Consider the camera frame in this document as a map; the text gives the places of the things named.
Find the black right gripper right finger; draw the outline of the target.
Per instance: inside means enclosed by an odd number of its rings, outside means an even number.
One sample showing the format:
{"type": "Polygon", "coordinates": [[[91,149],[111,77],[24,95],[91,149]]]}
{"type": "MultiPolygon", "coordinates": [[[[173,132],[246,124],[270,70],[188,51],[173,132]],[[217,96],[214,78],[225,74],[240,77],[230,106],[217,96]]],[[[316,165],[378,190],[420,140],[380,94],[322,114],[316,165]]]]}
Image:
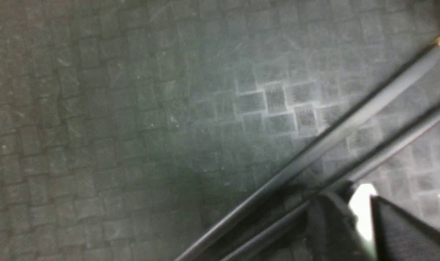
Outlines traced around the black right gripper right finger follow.
{"type": "Polygon", "coordinates": [[[379,261],[440,261],[440,231],[389,200],[372,198],[379,261]]]}

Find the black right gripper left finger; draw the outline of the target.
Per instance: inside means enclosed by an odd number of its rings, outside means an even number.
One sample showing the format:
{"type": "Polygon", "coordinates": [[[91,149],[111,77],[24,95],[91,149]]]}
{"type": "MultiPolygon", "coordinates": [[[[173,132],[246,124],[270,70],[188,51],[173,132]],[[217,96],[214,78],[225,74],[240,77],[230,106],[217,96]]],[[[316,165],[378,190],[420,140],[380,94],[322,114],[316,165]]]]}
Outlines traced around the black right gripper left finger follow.
{"type": "Polygon", "coordinates": [[[314,261],[372,261],[356,230],[357,217],[333,192],[320,193],[307,207],[308,248],[314,261]]]}

